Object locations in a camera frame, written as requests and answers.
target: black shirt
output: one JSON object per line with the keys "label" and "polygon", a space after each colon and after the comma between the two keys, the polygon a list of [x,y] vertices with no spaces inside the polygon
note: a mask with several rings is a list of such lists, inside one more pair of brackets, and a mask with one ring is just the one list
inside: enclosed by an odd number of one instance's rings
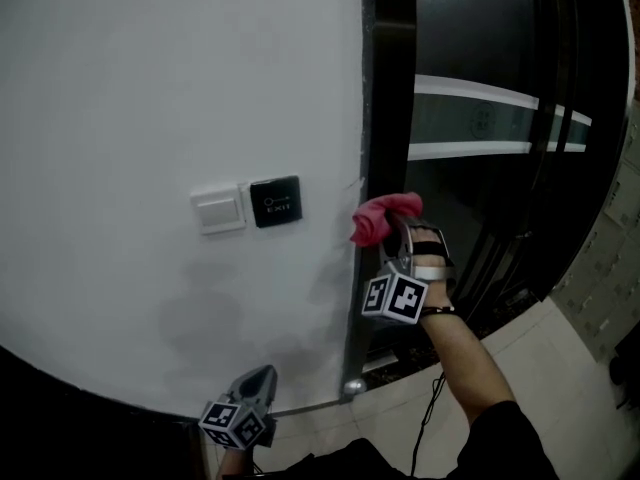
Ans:
{"label": "black shirt", "polygon": [[[407,478],[392,468],[366,439],[324,457],[309,455],[285,472],[286,478]],[[447,478],[557,479],[535,429],[515,402],[484,411],[471,425],[458,455],[458,467]]]}

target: forearm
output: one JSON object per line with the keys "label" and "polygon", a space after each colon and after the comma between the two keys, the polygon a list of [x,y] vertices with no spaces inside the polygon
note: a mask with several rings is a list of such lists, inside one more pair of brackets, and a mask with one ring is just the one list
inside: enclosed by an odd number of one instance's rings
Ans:
{"label": "forearm", "polygon": [[216,480],[222,480],[224,475],[253,474],[253,449],[246,451],[227,450],[220,464]]}
{"label": "forearm", "polygon": [[[451,305],[444,285],[432,283],[429,290],[425,305]],[[421,323],[469,423],[492,405],[515,400],[504,375],[461,318],[451,314],[430,315]]]}

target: person's right hand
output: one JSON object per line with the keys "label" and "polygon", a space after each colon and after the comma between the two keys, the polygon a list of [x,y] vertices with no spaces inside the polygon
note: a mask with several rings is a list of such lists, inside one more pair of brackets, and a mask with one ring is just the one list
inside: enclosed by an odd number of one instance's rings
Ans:
{"label": "person's right hand", "polygon": [[[438,242],[440,238],[430,229],[412,228],[411,240],[417,242]],[[418,267],[444,267],[446,261],[442,256],[434,256],[433,254],[422,254],[413,257],[413,262]],[[449,296],[447,295],[446,281],[433,281],[429,283],[429,290],[424,299],[424,306],[445,307],[452,306]]]}

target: human arm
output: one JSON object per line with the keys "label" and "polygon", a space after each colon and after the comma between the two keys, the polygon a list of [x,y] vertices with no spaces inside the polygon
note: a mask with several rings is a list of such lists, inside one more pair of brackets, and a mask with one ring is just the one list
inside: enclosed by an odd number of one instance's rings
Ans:
{"label": "human arm", "polygon": [[226,450],[216,475],[222,480],[224,475],[251,475],[253,473],[253,448],[249,450]]}
{"label": "human arm", "polygon": [[[439,241],[438,235],[427,229],[414,229],[411,236],[415,242]],[[416,256],[414,261],[418,266],[444,266],[444,258],[440,256]],[[424,305],[452,305],[444,281],[429,285]],[[451,393],[470,424],[489,407],[515,401],[504,375],[460,317],[454,314],[429,315],[420,323],[438,353]]]}

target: white wall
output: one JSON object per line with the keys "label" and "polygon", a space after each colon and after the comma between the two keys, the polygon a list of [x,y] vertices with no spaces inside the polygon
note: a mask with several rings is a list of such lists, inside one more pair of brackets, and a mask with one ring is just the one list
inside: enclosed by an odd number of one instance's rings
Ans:
{"label": "white wall", "polygon": [[[276,410],[335,399],[360,27],[360,0],[0,0],[0,345],[190,416],[268,362]],[[193,189],[295,173],[303,221],[199,237]]]}

